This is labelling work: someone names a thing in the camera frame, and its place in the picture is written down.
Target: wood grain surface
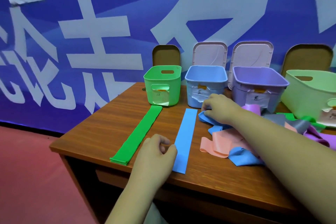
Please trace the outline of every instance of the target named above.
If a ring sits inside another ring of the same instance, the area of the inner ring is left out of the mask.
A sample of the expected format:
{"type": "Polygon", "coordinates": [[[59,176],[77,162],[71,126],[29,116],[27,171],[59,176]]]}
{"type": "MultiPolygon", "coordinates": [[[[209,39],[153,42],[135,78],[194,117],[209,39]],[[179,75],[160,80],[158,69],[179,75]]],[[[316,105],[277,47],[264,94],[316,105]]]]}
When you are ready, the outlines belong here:
{"type": "MultiPolygon", "coordinates": [[[[144,83],[136,83],[75,128],[54,141],[52,151],[116,170],[131,172],[137,152],[128,166],[111,163],[113,157],[150,108],[144,83]]],[[[187,105],[186,87],[179,103],[164,107],[146,137],[162,134],[174,143],[187,105]]],[[[277,112],[288,112],[280,103],[277,112]]],[[[236,167],[229,159],[200,151],[201,137],[211,135],[211,125],[197,118],[186,174],[172,172],[167,183],[258,208],[286,214],[297,212],[297,202],[266,167],[236,167]]],[[[324,131],[335,134],[335,131],[324,131]]]]}

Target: forearm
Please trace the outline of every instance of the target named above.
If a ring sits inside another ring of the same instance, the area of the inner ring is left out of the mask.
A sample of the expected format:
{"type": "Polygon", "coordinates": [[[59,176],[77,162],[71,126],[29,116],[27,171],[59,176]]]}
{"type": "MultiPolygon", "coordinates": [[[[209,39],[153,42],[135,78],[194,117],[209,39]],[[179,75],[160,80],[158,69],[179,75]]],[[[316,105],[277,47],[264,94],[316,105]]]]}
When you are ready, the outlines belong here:
{"type": "Polygon", "coordinates": [[[336,219],[336,152],[242,110],[232,124],[275,176],[323,223],[336,219]]]}
{"type": "Polygon", "coordinates": [[[142,224],[154,194],[153,188],[129,181],[105,224],[142,224]]]}

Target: desk drawer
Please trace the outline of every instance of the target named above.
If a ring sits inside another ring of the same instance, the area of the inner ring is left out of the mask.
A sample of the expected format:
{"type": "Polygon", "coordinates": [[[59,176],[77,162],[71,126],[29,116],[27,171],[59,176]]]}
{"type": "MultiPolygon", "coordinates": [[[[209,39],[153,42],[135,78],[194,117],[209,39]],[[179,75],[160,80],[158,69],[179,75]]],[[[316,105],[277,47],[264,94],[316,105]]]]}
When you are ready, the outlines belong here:
{"type": "MultiPolygon", "coordinates": [[[[120,172],[114,169],[104,167],[96,168],[96,174],[99,181],[119,187],[125,188],[129,174],[120,172]]],[[[178,205],[214,218],[221,219],[234,224],[280,224],[283,222],[276,222],[255,216],[249,213],[231,209],[229,207],[210,202],[208,199],[203,198],[197,192],[186,189],[181,189],[176,186],[165,184],[160,188],[155,199],[178,205]]]]}

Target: wooden desk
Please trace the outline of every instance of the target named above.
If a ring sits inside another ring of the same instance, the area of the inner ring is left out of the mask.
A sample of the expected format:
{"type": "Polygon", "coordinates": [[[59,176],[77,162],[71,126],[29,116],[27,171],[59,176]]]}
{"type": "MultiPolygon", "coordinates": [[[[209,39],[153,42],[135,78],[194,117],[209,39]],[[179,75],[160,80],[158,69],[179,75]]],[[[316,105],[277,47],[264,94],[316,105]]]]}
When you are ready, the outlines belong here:
{"type": "MultiPolygon", "coordinates": [[[[138,151],[128,166],[109,159],[150,108],[144,86],[136,83],[50,146],[60,154],[99,223],[112,208],[116,197],[112,188],[124,188],[137,156],[138,151]]],[[[179,103],[163,108],[146,137],[157,133],[174,142],[186,108],[190,107],[182,86],[179,103]]],[[[288,109],[280,104],[277,111],[288,109]]],[[[210,136],[208,128],[209,124],[196,120],[186,174],[173,172],[156,198],[233,223],[311,220],[266,167],[236,167],[229,159],[200,152],[201,137],[210,136]]]]}

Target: person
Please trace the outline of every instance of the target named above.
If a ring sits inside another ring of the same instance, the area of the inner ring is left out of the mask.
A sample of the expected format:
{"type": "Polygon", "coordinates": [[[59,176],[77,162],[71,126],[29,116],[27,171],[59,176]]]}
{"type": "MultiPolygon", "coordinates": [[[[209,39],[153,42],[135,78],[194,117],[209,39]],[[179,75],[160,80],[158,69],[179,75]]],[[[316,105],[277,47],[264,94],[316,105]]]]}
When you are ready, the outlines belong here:
{"type": "MultiPolygon", "coordinates": [[[[336,223],[336,152],[242,109],[224,95],[210,95],[202,111],[209,108],[205,115],[237,129],[280,182],[321,223],[336,223]]],[[[170,142],[161,135],[144,141],[128,184],[106,224],[166,223],[152,204],[177,154],[175,145],[165,152],[164,144],[170,142]]]]}

